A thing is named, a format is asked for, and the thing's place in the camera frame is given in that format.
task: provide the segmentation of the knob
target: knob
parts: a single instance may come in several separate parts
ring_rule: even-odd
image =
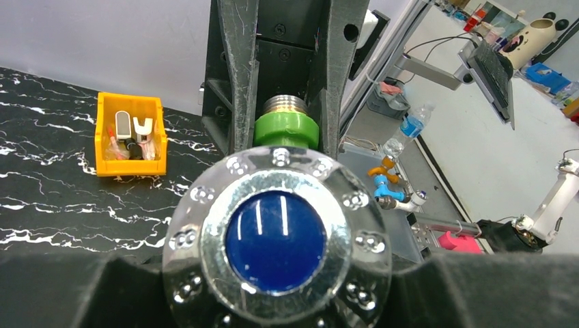
[[[373,327],[391,279],[377,203],[342,164],[305,148],[215,163],[165,240],[165,294],[181,327]]]

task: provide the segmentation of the blue circular button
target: blue circular button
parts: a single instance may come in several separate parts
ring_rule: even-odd
[[[244,202],[233,214],[225,251],[234,271],[269,292],[306,282],[324,256],[326,234],[301,197],[271,191]]]

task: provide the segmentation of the keyboard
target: keyboard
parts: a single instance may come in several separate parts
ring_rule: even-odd
[[[488,43],[481,42],[467,62],[482,75],[481,78],[493,93],[495,101],[502,109],[506,109],[509,106],[509,76],[497,56]]]

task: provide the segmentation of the blue box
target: blue box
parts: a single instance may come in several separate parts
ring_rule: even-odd
[[[538,72],[542,70],[551,70],[549,74],[539,74]],[[563,75],[558,72],[555,72],[551,68],[543,65],[542,63],[535,64],[529,68],[527,68],[525,72],[526,77],[538,84],[545,85],[549,87],[551,90],[549,91],[551,94],[556,94],[557,92],[561,91],[564,87],[569,85],[571,81],[567,80]]]

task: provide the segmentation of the black marble table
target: black marble table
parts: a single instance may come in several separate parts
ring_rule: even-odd
[[[223,154],[199,116],[165,109],[166,176],[98,178],[97,91],[0,68],[0,250],[161,254],[177,203]]]

